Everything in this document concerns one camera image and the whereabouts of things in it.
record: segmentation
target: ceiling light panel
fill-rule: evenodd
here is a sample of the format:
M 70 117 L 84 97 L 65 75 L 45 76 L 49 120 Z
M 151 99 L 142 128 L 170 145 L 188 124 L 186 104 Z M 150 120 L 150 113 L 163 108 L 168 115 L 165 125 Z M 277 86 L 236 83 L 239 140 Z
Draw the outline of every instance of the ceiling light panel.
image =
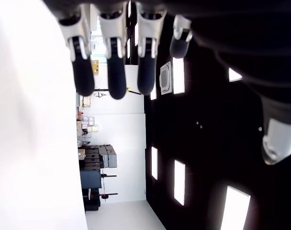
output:
M 243 230 L 250 197 L 231 186 L 227 187 L 221 230 Z
M 184 59 L 173 58 L 173 93 L 185 92 Z
M 152 176 L 157 180 L 157 149 L 152 147 L 152 153 L 151 153 L 151 158 L 152 158 Z
M 154 87 L 153 87 L 153 90 L 150 94 L 150 97 L 151 97 L 151 100 L 156 99 L 156 81 L 154 82 Z
M 181 204 L 185 203 L 185 164 L 174 161 L 174 198 Z
M 239 73 L 233 71 L 231 68 L 228 69 L 228 77 L 229 77 L 230 82 L 238 81 L 242 79 L 242 76 Z
M 131 1 L 128 3 L 128 17 L 131 17 Z
M 135 46 L 138 45 L 138 23 L 135 26 Z
M 131 56 L 131 39 L 127 40 L 127 58 Z

